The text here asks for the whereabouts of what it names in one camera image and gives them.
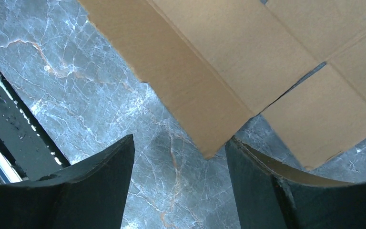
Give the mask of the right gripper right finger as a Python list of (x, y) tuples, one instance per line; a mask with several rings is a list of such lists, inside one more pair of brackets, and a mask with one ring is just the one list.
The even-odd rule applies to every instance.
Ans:
[(366, 182), (316, 176), (233, 137), (225, 146), (243, 229), (366, 229)]

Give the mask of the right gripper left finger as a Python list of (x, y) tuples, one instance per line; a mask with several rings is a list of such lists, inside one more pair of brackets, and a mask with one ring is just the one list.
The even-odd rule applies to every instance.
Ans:
[(119, 229), (134, 164), (133, 135), (35, 181), (0, 185), (0, 229)]

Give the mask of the cardboard box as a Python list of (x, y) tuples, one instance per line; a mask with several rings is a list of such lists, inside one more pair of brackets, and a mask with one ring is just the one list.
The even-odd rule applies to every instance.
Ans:
[(262, 114), (313, 169), (366, 138), (366, 0), (82, 0), (204, 158)]

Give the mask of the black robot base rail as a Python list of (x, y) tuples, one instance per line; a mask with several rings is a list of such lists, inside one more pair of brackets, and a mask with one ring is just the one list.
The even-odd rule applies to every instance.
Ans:
[(38, 180), (70, 165), (0, 71), (0, 183)]

